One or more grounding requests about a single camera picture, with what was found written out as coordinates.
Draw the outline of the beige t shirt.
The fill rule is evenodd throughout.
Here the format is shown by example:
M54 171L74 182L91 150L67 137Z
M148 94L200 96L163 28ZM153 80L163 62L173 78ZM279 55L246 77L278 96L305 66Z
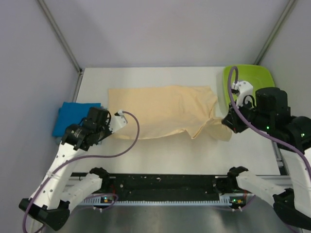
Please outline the beige t shirt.
M108 109L124 110L136 118L116 134L120 139L156 139L186 132L191 139L207 133L229 141L231 130L216 116L217 95L209 86L111 88Z

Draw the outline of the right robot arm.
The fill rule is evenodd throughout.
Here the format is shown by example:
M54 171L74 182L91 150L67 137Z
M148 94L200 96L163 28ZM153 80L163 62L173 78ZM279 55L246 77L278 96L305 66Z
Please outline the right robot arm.
M311 120L292 116L287 93L267 87L251 95L252 85L229 88L228 114L222 123L234 133L252 129L274 141L284 151L291 188L283 188L252 173L245 167L228 172L227 187L232 192L247 190L272 206L286 224L311 229Z

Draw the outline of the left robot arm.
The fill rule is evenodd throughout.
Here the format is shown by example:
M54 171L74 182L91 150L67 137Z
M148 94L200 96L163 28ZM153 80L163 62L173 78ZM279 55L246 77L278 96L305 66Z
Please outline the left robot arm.
M36 191L19 203L24 211L23 222L30 216L45 227L58 231L67 222L75 207L96 191L110 188L109 173L102 167L92 168L81 181L65 189L76 164L90 159L88 149L127 125L125 111L111 114L101 107L91 107L86 117L66 127L54 158Z

